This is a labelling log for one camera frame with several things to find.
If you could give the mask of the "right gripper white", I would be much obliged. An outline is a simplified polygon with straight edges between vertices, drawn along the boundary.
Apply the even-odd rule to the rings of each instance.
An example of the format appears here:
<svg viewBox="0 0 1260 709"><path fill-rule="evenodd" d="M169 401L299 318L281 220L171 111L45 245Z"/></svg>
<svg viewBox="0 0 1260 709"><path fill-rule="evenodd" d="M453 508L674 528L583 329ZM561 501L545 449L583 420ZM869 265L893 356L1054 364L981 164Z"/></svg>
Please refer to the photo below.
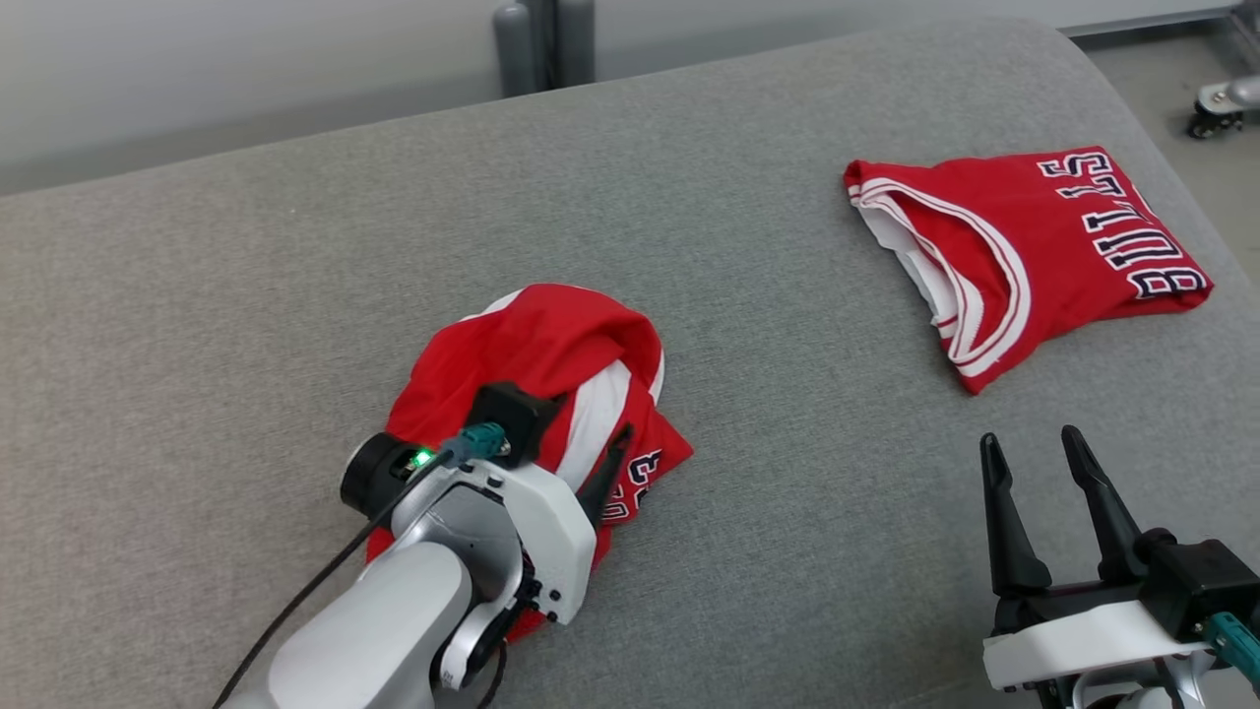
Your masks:
<svg viewBox="0 0 1260 709"><path fill-rule="evenodd" d="M1100 581L1140 581L1148 568L1135 552L1140 531L1131 513L1084 432L1068 423L1058 436L1086 497ZM992 591L1002 598L1043 592L1051 573L1024 530L994 432L982 436L979 455ZM982 665L994 689L1034 690L1045 708L1203 708L1203 678L1223 661L1202 641L1174 640L1133 599L999 633L982 642Z"/></svg>

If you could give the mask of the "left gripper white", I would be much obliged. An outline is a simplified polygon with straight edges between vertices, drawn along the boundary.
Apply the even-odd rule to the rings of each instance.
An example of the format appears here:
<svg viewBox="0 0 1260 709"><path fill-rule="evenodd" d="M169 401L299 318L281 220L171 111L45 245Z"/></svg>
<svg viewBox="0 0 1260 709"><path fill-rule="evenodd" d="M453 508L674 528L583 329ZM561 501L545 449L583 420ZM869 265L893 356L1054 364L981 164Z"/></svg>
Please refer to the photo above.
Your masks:
<svg viewBox="0 0 1260 709"><path fill-rule="evenodd" d="M472 607L469 625L488 628L530 602L552 622L572 622L593 569L593 526L604 523L633 434L630 423L617 429L577 497L568 484L536 463L504 470L476 461L467 471L438 467L425 477L423 528L446 530L478 588L489 593ZM436 504L460 485L478 499L496 494L503 511L486 516L461 502L455 516L435 513Z"/></svg>

